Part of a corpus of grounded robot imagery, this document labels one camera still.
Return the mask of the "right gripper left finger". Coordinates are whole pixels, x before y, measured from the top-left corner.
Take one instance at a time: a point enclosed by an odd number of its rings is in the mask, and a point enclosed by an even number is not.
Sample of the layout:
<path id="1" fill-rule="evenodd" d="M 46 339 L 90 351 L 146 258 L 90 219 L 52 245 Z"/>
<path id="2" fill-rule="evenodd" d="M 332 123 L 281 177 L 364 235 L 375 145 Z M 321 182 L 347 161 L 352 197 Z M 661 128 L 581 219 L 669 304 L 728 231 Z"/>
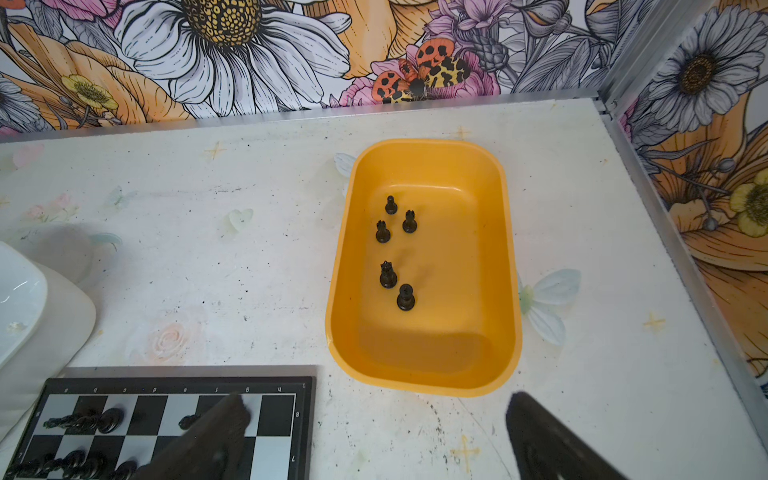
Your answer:
<path id="1" fill-rule="evenodd" d="M 251 414 L 242 396 L 217 402 L 132 479 L 235 479 Z"/>

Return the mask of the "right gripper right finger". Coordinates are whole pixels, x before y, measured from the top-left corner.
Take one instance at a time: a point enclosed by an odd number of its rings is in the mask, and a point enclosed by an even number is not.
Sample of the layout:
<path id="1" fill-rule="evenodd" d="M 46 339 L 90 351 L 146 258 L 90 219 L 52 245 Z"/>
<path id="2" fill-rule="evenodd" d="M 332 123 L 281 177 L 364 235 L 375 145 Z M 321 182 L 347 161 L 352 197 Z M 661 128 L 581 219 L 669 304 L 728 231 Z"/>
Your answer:
<path id="1" fill-rule="evenodd" d="M 522 479 L 624 477 L 526 392 L 511 396 L 505 423 Z"/>

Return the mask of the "white plastic tray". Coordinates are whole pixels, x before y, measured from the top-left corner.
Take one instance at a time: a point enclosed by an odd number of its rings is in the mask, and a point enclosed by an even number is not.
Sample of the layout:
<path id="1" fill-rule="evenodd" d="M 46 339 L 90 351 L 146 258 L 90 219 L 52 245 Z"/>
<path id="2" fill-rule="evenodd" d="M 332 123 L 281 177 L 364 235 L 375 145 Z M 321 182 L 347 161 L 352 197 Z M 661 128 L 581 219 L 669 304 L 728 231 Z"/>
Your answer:
<path id="1" fill-rule="evenodd" d="M 60 273 L 1 244 L 1 436 L 94 329 L 93 301 Z"/>

